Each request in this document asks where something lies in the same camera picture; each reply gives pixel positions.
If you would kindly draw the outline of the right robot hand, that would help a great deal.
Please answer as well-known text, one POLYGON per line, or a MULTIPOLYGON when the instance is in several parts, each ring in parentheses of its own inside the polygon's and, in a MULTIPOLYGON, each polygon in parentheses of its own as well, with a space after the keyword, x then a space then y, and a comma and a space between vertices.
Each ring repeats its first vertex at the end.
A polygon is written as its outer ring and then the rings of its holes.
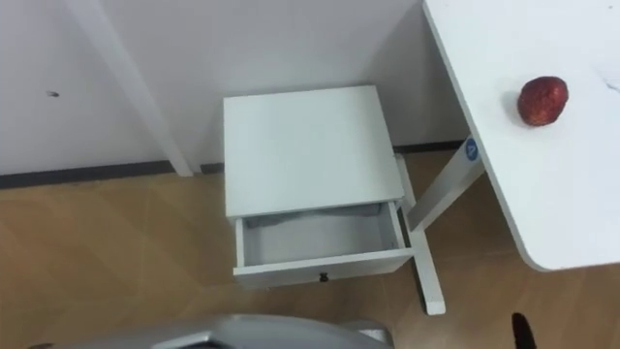
POLYGON ((523 314, 515 312, 511 315, 511 327, 516 349, 537 349, 534 334, 523 314))

